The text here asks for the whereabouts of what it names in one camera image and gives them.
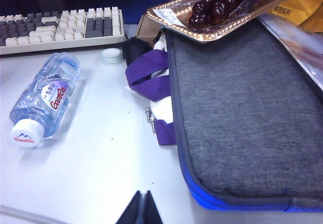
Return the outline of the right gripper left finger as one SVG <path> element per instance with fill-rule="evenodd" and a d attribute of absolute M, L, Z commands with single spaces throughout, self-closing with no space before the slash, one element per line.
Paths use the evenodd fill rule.
<path fill-rule="evenodd" d="M 131 201 L 119 217 L 116 224 L 137 224 L 142 223 L 143 196 L 137 191 Z"/>

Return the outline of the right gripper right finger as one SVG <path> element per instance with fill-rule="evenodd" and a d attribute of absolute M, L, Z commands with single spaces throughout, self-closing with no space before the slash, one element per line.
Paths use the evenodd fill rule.
<path fill-rule="evenodd" d="M 144 224 L 163 224 L 157 206 L 154 202 L 150 191 L 147 191 L 144 198 L 143 209 L 143 223 Z"/>

